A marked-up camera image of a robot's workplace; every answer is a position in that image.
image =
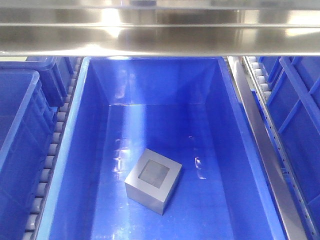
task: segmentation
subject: bin floor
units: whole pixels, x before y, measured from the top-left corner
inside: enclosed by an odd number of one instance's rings
[[[204,104],[111,105],[105,122],[92,240],[234,239]],[[127,198],[124,180],[145,148],[182,164],[162,216]]]

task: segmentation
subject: metal shelf beam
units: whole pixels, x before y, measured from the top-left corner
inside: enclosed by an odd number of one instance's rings
[[[320,55],[318,0],[0,0],[0,56]]]

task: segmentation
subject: gray metal cube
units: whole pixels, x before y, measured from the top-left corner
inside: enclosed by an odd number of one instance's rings
[[[125,179],[129,198],[163,215],[182,165],[146,149]]]

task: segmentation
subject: blue plastic bin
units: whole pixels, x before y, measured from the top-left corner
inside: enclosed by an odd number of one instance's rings
[[[312,217],[320,228],[320,57],[281,57],[267,105]]]
[[[0,70],[0,239],[21,240],[54,131],[39,73]]]
[[[182,164],[161,216],[128,199],[145,148]],[[284,240],[221,57],[84,59],[38,240]]]
[[[65,56],[29,56],[26,61],[0,61],[0,69],[29,69],[40,74],[43,93],[52,107],[64,104],[74,73],[73,64]]]

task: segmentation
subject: stainless steel rail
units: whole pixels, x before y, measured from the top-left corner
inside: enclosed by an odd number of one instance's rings
[[[244,69],[238,57],[228,57],[244,110],[247,114],[253,136],[260,152],[262,164],[274,196],[283,228],[289,240],[307,240],[303,224],[284,179],[278,158],[268,137],[256,101],[250,91]]]
[[[320,55],[318,0],[0,0],[0,56]]]

